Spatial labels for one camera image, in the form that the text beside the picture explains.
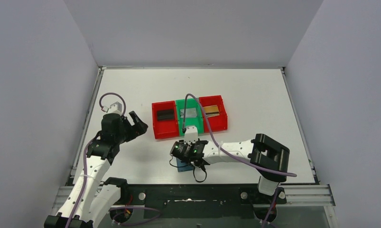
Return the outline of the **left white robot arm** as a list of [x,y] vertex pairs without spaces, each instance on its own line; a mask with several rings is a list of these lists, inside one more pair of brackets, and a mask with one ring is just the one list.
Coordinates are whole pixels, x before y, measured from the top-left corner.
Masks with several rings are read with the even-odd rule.
[[83,169],[67,200],[55,215],[49,215],[46,228],[96,228],[111,206],[125,199],[127,181],[109,177],[106,188],[96,193],[107,170],[120,151],[120,145],[145,134],[148,125],[138,115],[129,113],[133,122],[119,112],[107,113],[101,130],[92,138],[83,156]]

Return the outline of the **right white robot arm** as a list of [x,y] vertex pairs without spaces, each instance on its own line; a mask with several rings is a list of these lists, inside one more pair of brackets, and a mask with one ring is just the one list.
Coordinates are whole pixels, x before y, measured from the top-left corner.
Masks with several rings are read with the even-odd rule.
[[221,162],[251,166],[260,173],[258,192],[268,196],[273,196],[287,177],[296,176],[288,172],[289,148],[262,133],[243,142],[180,140],[174,143],[170,155],[203,171],[207,165]]

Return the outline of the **green plastic bin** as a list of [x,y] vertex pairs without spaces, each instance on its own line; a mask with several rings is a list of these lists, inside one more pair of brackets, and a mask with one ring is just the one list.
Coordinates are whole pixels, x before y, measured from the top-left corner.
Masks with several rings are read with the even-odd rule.
[[188,98],[185,108],[185,100],[175,100],[175,105],[177,108],[177,119],[179,127],[179,135],[184,136],[183,133],[183,120],[184,120],[184,111],[186,111],[185,118],[185,127],[195,126],[199,134],[204,133],[204,124],[203,124],[203,115],[200,109],[199,104],[193,99]]

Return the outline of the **red plastic bin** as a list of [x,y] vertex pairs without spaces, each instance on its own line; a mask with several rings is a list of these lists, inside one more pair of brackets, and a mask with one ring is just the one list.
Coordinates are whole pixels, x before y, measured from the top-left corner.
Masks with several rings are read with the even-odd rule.
[[[179,136],[177,108],[175,101],[164,101],[151,104],[154,137],[157,140],[174,138]],[[157,121],[157,110],[173,109],[175,120]]]
[[221,95],[199,97],[199,102],[206,112],[207,118],[203,117],[204,132],[207,133],[209,121],[213,132],[226,131],[228,129],[228,116]]

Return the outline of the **teal card holder wallet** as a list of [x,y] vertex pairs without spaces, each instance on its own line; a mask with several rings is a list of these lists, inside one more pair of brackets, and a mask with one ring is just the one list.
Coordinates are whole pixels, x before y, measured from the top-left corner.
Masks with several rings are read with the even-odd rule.
[[186,162],[182,162],[180,159],[176,158],[176,166],[178,172],[192,171],[193,167],[188,165]]

